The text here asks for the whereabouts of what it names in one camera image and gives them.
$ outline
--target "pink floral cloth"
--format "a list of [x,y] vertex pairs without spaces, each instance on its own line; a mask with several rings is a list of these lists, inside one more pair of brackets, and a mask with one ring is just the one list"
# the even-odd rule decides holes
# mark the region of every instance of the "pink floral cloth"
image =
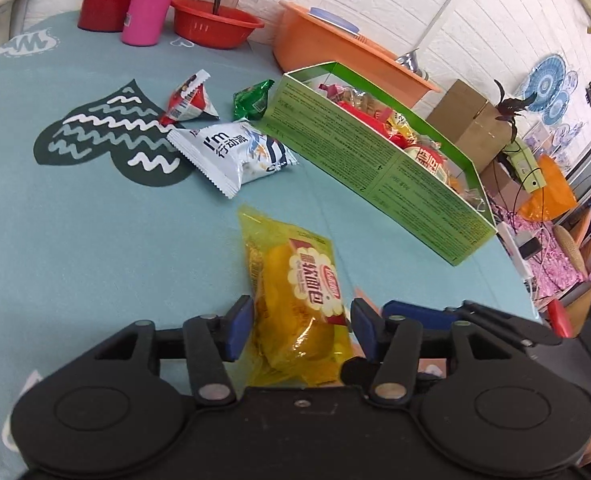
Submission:
[[535,233],[542,226],[546,228],[546,233],[540,231],[536,235],[542,244],[542,252],[528,260],[537,284],[535,300],[559,296],[570,286],[584,281],[582,273],[573,267],[555,236],[553,236],[553,224],[551,222],[544,222],[544,224],[529,222],[520,215],[509,212],[497,204],[491,204],[491,208],[496,218],[506,222],[516,232],[530,231]]

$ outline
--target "yellow plastic wrapper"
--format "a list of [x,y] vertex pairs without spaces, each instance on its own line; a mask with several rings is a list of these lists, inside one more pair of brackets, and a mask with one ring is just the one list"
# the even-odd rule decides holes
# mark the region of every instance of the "yellow plastic wrapper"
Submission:
[[338,381],[353,350],[331,241],[248,206],[239,216],[256,307],[248,383]]

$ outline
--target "cardboard box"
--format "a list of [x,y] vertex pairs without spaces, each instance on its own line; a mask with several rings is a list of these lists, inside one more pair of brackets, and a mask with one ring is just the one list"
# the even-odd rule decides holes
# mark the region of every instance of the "cardboard box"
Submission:
[[427,122],[468,156],[482,171],[511,142],[511,125],[486,97],[456,81],[429,115]]
[[485,212],[478,213],[388,139],[316,92],[313,88],[322,82],[354,86],[402,113],[415,131],[442,143],[443,153],[487,202],[475,168],[462,152],[389,94],[337,62],[284,74],[259,128],[368,200],[452,265],[496,233],[488,202]]
[[480,180],[487,195],[508,211],[517,213],[531,198],[531,194],[513,180],[506,168],[496,160],[493,160],[480,174]]

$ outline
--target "dark plant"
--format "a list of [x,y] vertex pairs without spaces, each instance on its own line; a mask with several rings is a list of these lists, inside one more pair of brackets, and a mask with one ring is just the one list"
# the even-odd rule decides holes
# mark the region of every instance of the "dark plant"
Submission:
[[515,116],[522,115],[520,112],[524,111],[532,105],[535,100],[537,99],[537,94],[534,92],[526,99],[515,99],[515,98],[508,98],[504,99],[506,93],[504,92],[503,86],[497,79],[493,81],[496,82],[499,88],[499,103],[496,108],[500,113],[499,117],[496,117],[496,121],[504,121],[511,125],[511,142],[514,142],[515,137],[517,137],[517,125],[515,124]]

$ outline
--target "green cardboard box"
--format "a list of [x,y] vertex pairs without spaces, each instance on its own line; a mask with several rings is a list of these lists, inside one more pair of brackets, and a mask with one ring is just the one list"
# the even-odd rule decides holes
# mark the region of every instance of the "green cardboard box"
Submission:
[[[477,189],[477,212],[450,187],[362,121],[316,92],[320,83],[348,84],[402,113]],[[458,265],[495,233],[489,203],[472,162],[449,140],[370,81],[338,62],[284,74],[259,128],[281,140],[391,217],[451,265]]]

